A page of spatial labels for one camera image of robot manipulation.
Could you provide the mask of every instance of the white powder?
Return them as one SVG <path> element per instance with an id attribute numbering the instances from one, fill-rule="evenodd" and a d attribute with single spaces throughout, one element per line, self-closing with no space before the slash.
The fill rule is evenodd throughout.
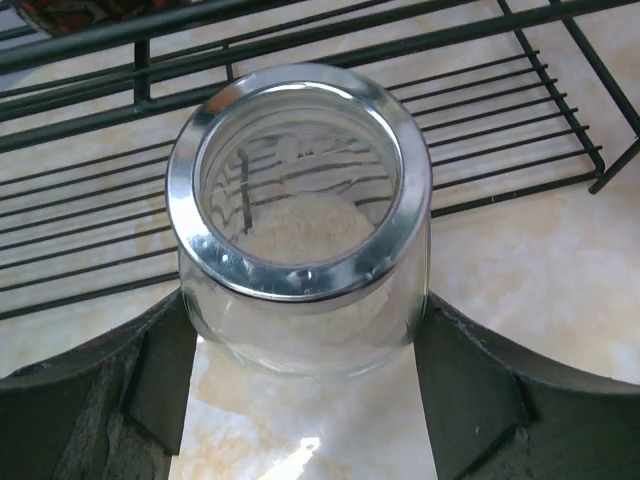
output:
<path id="1" fill-rule="evenodd" d="M 266 205 L 237 246 L 271 262 L 309 265 L 345 253 L 373 230 L 367 217 L 340 196 L 306 194 Z M 275 363 L 296 355 L 302 362 L 320 361 L 331 355 L 331 347 L 340 352 L 346 341 L 363 345 L 367 337 L 375 337 L 370 330 L 381 323 L 390 283 L 354 304 L 314 315 L 259 311 L 236 299 L 223 308 L 223 330 L 236 340 L 244 337 L 244 348 L 239 350 L 249 357 L 269 352 L 277 357 Z"/>
<path id="2" fill-rule="evenodd" d="M 264 260 L 309 265 L 355 247 L 374 230 L 369 219 L 339 195 L 299 195 L 267 206 L 238 247 Z"/>

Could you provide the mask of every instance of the wire rack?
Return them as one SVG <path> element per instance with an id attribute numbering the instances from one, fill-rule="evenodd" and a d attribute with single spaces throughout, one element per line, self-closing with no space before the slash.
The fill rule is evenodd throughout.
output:
<path id="1" fill-rule="evenodd" d="M 0 74 L 16 75 L 53 61 L 134 45 L 132 63 L 0 91 L 0 122 L 43 114 L 50 120 L 3 133 L 0 153 L 35 152 L 29 149 L 192 107 L 232 81 L 240 62 L 475 2 L 377 0 L 333 10 L 326 10 L 330 6 L 324 4 L 325 11 L 295 21 L 151 55 L 150 39 L 156 36 L 295 3 L 210 0 L 5 49 L 0 54 Z M 572 19 L 627 3 L 632 2 L 551 2 L 513 13 L 506 1 L 497 0 L 500 14 L 492 18 L 307 60 L 368 72 L 371 65 L 397 68 L 399 58 L 410 61 L 408 56 L 420 52 L 466 48 L 463 42 L 507 34 L 512 43 L 515 38 L 516 51 L 473 59 L 440 73 L 418 68 L 429 75 L 402 83 L 378 79 L 413 113 L 429 143 L 435 177 L 432 215 L 588 180 L 596 180 L 591 187 L 595 193 L 635 156 L 640 145 L 636 141 L 606 171 L 601 147 L 591 142 L 588 126 L 578 121 L 577 109 L 567 104 L 566 94 L 558 90 L 556 79 L 522 29 L 563 21 L 638 133 L 637 113 Z M 0 3 L 0 12 L 7 9 L 7 3 Z M 33 30 L 20 25 L 0 32 L 0 41 L 16 42 L 31 35 L 35 37 Z M 223 72 L 219 81 L 152 94 L 155 84 L 216 68 Z M 123 92 L 133 94 L 115 108 L 57 119 L 59 109 Z M 175 126 L 174 134 L 180 126 Z M 169 135 L 113 155 L 88 155 L 84 161 L 59 168 L 34 162 L 28 174 L 0 180 L 0 320 L 178 278 L 176 245 L 163 198 L 172 144 Z"/>

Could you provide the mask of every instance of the metal rim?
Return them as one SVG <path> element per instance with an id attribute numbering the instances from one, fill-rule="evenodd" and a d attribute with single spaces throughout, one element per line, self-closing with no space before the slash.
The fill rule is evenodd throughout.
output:
<path id="1" fill-rule="evenodd" d="M 233 104 L 278 86 L 324 86 L 367 109 L 389 133 L 398 153 L 396 195 L 375 232 L 359 246 L 326 263 L 280 266 L 235 248 L 202 218 L 194 173 L 215 129 L 233 115 Z M 169 219 L 187 255 L 218 284 L 252 298 L 308 303 L 355 294 L 376 284 L 400 263 L 424 227 L 432 192 L 431 162 L 420 129 L 392 95 L 348 70 L 318 64 L 271 67 L 229 85 L 200 106 L 183 127 L 167 167 Z"/>

